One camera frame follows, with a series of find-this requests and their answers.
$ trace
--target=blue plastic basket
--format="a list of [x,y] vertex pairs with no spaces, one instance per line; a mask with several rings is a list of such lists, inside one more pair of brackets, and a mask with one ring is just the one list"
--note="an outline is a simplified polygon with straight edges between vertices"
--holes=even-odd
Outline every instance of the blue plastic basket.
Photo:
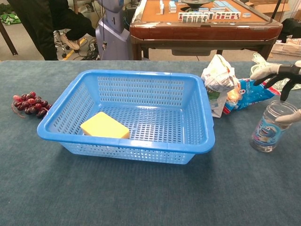
[[[130,129],[130,139],[84,136],[80,125],[105,112]],[[37,128],[71,153],[186,164],[214,145],[203,81],[192,74],[82,72]]]

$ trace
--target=bunch of grapes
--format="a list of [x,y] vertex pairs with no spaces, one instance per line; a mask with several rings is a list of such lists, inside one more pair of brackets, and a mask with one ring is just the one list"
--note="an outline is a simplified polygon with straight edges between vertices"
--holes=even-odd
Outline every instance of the bunch of grapes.
[[36,96],[35,92],[23,94],[22,96],[14,95],[13,99],[14,102],[11,107],[15,113],[20,115],[15,111],[14,107],[19,111],[24,111],[25,114],[35,114],[39,119],[43,118],[52,106],[49,105],[46,100],[42,100],[41,97]]

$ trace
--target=white crate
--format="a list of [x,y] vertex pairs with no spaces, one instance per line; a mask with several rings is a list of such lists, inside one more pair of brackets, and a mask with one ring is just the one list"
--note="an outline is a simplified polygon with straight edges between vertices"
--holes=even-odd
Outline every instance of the white crate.
[[271,52],[301,57],[301,45],[276,42]]

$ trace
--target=glass jar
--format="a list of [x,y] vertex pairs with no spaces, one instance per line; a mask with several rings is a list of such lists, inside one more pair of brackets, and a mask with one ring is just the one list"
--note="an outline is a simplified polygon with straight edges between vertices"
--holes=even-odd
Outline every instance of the glass jar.
[[283,101],[274,100],[267,106],[255,131],[250,138],[250,145],[258,151],[271,152],[277,146],[283,133],[291,126],[291,123],[275,122],[276,118],[293,114],[298,109]]

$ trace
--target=grape stem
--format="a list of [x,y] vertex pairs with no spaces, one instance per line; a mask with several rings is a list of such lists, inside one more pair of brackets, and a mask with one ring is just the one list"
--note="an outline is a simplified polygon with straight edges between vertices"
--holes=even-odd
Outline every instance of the grape stem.
[[25,119],[23,115],[21,115],[18,111],[15,110],[14,108],[14,102],[11,103],[11,109],[13,110],[14,113],[16,113],[20,118]]

